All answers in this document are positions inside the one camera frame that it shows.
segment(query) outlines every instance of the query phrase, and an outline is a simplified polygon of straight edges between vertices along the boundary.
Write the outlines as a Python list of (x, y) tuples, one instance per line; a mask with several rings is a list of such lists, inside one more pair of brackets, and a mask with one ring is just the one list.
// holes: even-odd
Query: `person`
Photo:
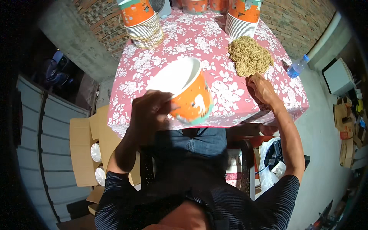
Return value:
[[(172, 94), (148, 92), (133, 100), (130, 127), (110, 158), (96, 228), (286, 229), (304, 173), (302, 143), (271, 83), (255, 74), (248, 86), (278, 122), (286, 165), (280, 181), (252, 201), (225, 181), (225, 129), (195, 129), (192, 136), (188, 129), (157, 131), (172, 109)], [(139, 148), (150, 151), (158, 165), (155, 181), (136, 191), (128, 173)]]

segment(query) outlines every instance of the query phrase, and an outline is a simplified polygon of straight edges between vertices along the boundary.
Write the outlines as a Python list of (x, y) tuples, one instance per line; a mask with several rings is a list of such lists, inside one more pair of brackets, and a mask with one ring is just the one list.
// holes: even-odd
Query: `plastic water bottle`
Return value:
[(303, 58), (295, 61), (291, 66), (287, 69), (287, 74), (290, 78), (297, 78), (299, 74), (304, 70), (307, 62), (309, 61), (309, 57), (305, 54)]

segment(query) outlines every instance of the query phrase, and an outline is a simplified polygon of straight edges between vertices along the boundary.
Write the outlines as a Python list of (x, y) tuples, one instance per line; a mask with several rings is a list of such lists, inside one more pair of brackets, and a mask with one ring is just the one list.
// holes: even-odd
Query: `blue bottle cap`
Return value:
[(304, 61), (309, 61), (309, 57), (308, 57), (308, 55), (303, 55), (303, 59), (304, 59)]

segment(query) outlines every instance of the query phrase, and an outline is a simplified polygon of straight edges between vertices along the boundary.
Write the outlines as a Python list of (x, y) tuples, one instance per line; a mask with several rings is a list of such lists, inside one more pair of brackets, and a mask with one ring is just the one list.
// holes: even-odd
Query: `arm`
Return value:
[(281, 100), (270, 106), (280, 131), (282, 156), (286, 165), (285, 175), (294, 175), (301, 183), (305, 163), (299, 132)]
[(130, 126), (110, 156), (107, 171), (125, 174), (133, 169), (140, 145), (149, 143), (171, 110), (171, 93), (148, 91), (133, 100)]
[(286, 165), (285, 175), (294, 175), (301, 179), (304, 174), (304, 151), (298, 130), (284, 107), (283, 102), (275, 93), (272, 84), (260, 74), (253, 75), (248, 82), (255, 96), (264, 104), (268, 104), (279, 125), (282, 155)]

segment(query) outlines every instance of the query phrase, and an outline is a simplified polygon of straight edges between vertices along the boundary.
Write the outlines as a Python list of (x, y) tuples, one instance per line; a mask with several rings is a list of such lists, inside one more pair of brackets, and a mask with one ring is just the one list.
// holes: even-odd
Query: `brick wall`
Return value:
[(334, 13), (329, 0), (263, 0), (260, 18), (288, 55), (298, 59), (318, 41)]
[(72, 1), (97, 40), (115, 60), (119, 60), (128, 36), (119, 24), (120, 10), (116, 0)]

